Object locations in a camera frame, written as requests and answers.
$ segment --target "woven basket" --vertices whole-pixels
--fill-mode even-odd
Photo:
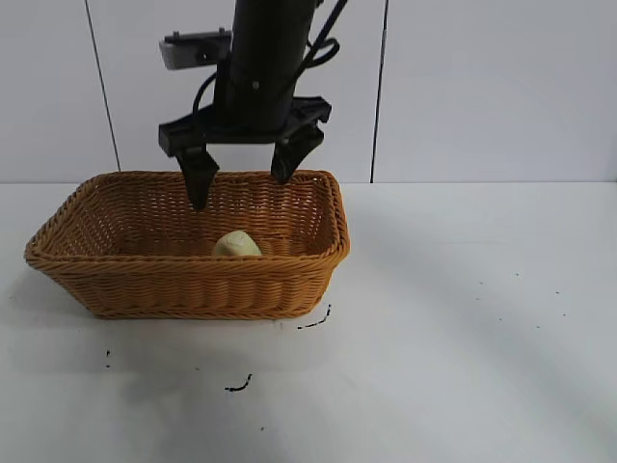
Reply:
[[[212,257],[243,230],[260,257]],[[221,173],[201,212],[180,173],[114,173],[83,183],[26,247],[30,265],[104,318],[285,318],[320,301],[349,253],[338,184],[300,171]]]

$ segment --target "black mark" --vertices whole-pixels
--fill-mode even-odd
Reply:
[[[230,393],[239,393],[240,391],[244,391],[245,389],[247,389],[247,386],[249,386],[249,383],[251,382],[252,377],[253,375],[250,374],[249,377],[247,378],[247,382],[244,383],[244,386],[241,386],[239,388],[225,388],[225,390]]]
[[[317,326],[317,325],[321,325],[322,323],[325,323],[326,320],[328,319],[328,317],[330,316],[330,309],[332,308],[332,304],[328,304],[328,311],[326,312],[326,316],[324,316],[323,320],[318,321],[316,323],[311,323],[310,325],[307,326],[299,326],[298,329],[299,330],[304,330],[305,328],[312,328],[313,326]]]

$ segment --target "basket rim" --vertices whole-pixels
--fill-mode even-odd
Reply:
[[[347,223],[345,219],[345,213],[342,206],[342,198],[340,195],[340,189],[335,177],[327,171],[311,171],[300,170],[297,171],[294,179],[298,180],[306,177],[318,177],[325,179],[330,187],[330,194],[332,199],[330,215],[331,220],[334,220],[335,236],[333,244],[318,255],[306,255],[306,256],[245,256],[245,257],[214,257],[214,256],[143,256],[143,255],[131,255],[131,256],[86,256],[86,255],[53,255],[42,251],[41,248],[51,239],[53,233],[63,224],[65,218],[79,206],[78,200],[91,194],[96,186],[109,178],[120,177],[177,177],[179,172],[150,172],[150,171],[125,171],[125,172],[113,172],[107,174],[101,174],[92,177],[83,183],[81,183],[77,189],[65,200],[65,202],[58,208],[56,213],[50,217],[45,224],[36,232],[36,234],[28,241],[25,250],[26,260],[34,267],[39,267],[44,264],[46,267],[49,265],[53,267],[66,267],[67,265],[79,264],[81,270],[86,270],[90,267],[93,271],[104,271],[105,267],[113,266],[115,271],[121,270],[120,267],[126,267],[125,271],[134,270],[137,266],[144,263],[150,264],[148,266],[150,271],[156,271],[155,267],[164,266],[167,270],[174,270],[181,266],[183,271],[188,270],[187,265],[195,267],[196,271],[199,268],[203,270],[204,266],[211,267],[212,270],[229,271],[237,268],[238,265],[242,265],[243,271],[250,270],[250,267],[255,267],[255,270],[260,269],[263,271],[263,262],[279,262],[283,267],[293,264],[295,271],[298,267],[307,267],[307,271],[315,270],[316,266],[319,268],[334,268],[341,260],[343,260],[347,254],[349,254],[349,235],[347,230]],[[264,175],[264,178],[269,177],[270,173],[267,171],[249,171],[249,172],[221,172],[217,175],[218,178],[224,178],[225,180],[242,180],[244,178],[253,178],[257,175]]]

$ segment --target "yellow potato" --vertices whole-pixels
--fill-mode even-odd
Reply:
[[[236,230],[217,241],[212,256],[261,256],[261,251],[247,233]]]

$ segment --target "white table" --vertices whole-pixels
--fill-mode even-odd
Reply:
[[[73,188],[0,186],[3,463],[617,461],[617,185],[345,185],[276,323],[91,317],[22,260]]]

